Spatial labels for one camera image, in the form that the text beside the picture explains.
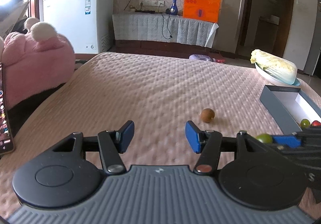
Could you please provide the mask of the green lime fruit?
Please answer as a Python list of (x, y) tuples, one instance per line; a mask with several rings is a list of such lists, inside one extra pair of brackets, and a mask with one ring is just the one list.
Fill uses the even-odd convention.
[(309, 128), (311, 126), (311, 123), (308, 119), (302, 119), (300, 122), (300, 128), (301, 129), (306, 129)]

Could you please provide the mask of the red apple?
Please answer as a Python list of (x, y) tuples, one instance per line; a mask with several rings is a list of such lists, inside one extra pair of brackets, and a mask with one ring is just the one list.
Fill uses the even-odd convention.
[(317, 121), (317, 120), (314, 120), (312, 123), (311, 123), (311, 127), (319, 127), (321, 126), (321, 122)]

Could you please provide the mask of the green tomato with stem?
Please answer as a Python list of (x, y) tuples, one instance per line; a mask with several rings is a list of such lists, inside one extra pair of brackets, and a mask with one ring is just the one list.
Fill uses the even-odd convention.
[(260, 141), (261, 143), (264, 143), (264, 144), (272, 144), (273, 143), (273, 137), (267, 133), (257, 135), (255, 137), (255, 139)]

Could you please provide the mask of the grey cardboard box lid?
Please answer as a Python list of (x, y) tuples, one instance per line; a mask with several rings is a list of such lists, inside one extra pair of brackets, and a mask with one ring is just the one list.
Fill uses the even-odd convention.
[(320, 121), (320, 107), (299, 88), (265, 85), (260, 101), (284, 134), (300, 132), (303, 119)]

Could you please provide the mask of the brown kiwi far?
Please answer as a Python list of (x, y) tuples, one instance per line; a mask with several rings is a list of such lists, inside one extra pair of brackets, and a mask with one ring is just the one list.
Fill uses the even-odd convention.
[(210, 108), (205, 108), (201, 111), (200, 119), (204, 123), (211, 123), (215, 118), (215, 112)]

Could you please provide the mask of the light blue plate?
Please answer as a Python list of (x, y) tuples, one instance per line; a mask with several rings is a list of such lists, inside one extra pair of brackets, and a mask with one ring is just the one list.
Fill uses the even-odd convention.
[(269, 73), (265, 72), (263, 69), (261, 69), (256, 63), (255, 63), (255, 68), (257, 72), (265, 78), (267, 81), (269, 81), (270, 84), (279, 86), (279, 87), (294, 87), (294, 88), (300, 88), (301, 83), (300, 81), (296, 78), (295, 82), (293, 84), (287, 84), (279, 79), (277, 79), (274, 76), (271, 76)]

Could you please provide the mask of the napa cabbage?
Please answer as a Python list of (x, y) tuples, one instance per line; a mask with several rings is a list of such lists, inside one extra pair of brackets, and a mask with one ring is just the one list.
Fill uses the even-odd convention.
[(296, 81), (298, 69), (291, 61), (259, 49), (251, 52), (250, 61), (252, 64), (258, 65), (264, 72), (286, 84), (292, 85)]

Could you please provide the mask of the pink quilted table cover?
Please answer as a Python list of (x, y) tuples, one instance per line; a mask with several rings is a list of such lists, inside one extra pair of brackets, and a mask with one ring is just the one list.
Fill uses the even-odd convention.
[[(18, 131), (1, 159), (1, 223), (320, 223), (301, 167), (257, 135), (290, 135), (260, 101), (255, 69), (189, 59), (103, 53), (82, 65)], [(215, 112), (211, 123), (201, 111)], [(53, 152), (74, 132), (96, 136), (127, 121), (127, 172), (105, 175), (99, 153)], [(224, 137), (246, 131), (258, 166), (198, 175), (187, 121)]]

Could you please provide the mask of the grey refrigerator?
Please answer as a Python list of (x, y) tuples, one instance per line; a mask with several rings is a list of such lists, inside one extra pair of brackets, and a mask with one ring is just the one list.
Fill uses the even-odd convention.
[(304, 73), (313, 76), (320, 63), (320, 0), (317, 0), (317, 14), (311, 47), (304, 67)]

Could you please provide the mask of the purple plastic jug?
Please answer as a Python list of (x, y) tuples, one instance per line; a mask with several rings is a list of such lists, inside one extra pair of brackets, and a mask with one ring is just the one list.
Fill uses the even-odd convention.
[(201, 60), (201, 61), (210, 61), (210, 62), (216, 62), (215, 58), (211, 58), (208, 55), (202, 55), (202, 54), (192, 54), (189, 56), (190, 60)]

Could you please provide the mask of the pink plush toy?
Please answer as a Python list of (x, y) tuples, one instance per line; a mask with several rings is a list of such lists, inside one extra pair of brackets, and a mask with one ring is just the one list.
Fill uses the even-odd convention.
[(26, 34), (12, 32), (1, 38), (4, 93), (7, 109), (23, 100), (66, 83), (75, 70), (75, 52), (56, 29), (30, 17)]

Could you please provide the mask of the cloth covered tv cabinet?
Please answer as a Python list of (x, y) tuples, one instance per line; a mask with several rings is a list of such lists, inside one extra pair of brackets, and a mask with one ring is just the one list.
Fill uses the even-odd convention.
[(113, 26), (116, 52), (177, 58), (208, 55), (219, 28), (182, 16), (138, 12), (114, 14)]

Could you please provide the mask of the white chest freezer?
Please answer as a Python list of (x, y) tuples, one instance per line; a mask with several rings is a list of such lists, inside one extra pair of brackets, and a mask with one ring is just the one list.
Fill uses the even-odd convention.
[(76, 54), (96, 55), (113, 46), (113, 0), (43, 0), (44, 22), (71, 43)]

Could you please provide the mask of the blue glass bottle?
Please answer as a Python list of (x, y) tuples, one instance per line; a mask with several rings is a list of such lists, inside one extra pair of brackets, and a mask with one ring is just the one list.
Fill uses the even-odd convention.
[(174, 16), (178, 14), (177, 0), (173, 0), (171, 7), (167, 8), (165, 13)]

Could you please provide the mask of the orange gift bag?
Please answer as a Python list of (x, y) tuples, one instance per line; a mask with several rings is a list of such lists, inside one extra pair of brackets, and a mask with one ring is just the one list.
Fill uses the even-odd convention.
[(184, 0), (183, 17), (217, 23), (221, 0)]

